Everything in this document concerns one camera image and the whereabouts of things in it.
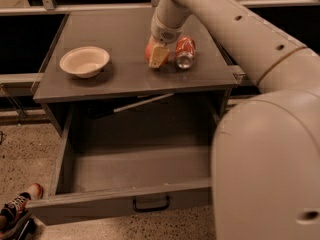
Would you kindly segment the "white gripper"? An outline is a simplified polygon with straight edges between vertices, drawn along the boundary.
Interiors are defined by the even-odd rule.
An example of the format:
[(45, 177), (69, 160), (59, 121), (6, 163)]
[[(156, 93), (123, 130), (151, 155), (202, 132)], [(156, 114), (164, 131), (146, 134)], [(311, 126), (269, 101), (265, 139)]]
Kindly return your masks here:
[(164, 65), (169, 58), (169, 49), (162, 46), (154, 46), (158, 42), (175, 43), (182, 33), (183, 28), (171, 28), (163, 24), (156, 14), (151, 21), (151, 36), (148, 41), (148, 64), (150, 68), (157, 69)]

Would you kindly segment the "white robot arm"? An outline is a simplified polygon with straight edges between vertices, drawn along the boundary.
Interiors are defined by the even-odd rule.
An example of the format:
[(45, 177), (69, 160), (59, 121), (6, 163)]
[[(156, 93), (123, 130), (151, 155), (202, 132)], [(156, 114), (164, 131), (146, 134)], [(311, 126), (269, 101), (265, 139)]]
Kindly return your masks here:
[(320, 240), (320, 56), (234, 0), (160, 0), (153, 39), (176, 41), (189, 15), (260, 91), (215, 131), (216, 239)]

